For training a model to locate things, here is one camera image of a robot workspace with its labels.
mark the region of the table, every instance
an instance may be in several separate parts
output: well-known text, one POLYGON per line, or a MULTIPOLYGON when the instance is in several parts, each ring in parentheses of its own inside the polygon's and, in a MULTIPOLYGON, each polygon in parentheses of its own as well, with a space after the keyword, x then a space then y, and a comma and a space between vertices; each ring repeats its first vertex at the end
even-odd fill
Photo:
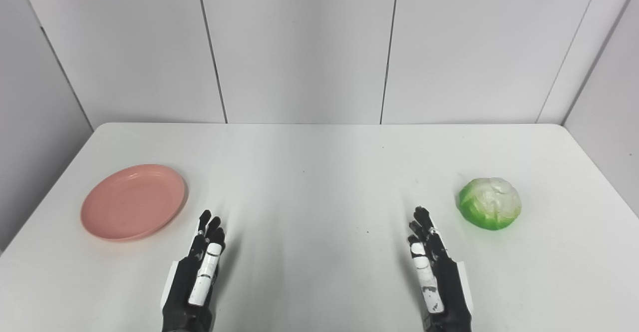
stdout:
POLYGON ((228 232, 216 332, 417 332, 417 205, 466 263, 474 332, 636 329, 639 220, 562 127, 162 123, 96 130, 0 257, 1 329, 159 332, 171 261, 211 209, 228 232), (84 197, 142 163, 183 175, 183 211, 141 241, 90 236, 84 197), (454 200, 493 176, 523 200, 497 232, 454 200))

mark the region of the green cabbage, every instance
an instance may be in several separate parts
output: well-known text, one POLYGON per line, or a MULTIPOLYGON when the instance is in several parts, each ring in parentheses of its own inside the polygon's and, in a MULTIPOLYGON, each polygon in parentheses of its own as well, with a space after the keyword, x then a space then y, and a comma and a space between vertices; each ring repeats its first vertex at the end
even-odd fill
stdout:
POLYGON ((504 179, 474 179, 459 192, 459 210, 466 220, 488 230, 500 230, 521 213, 517 190, 504 179))

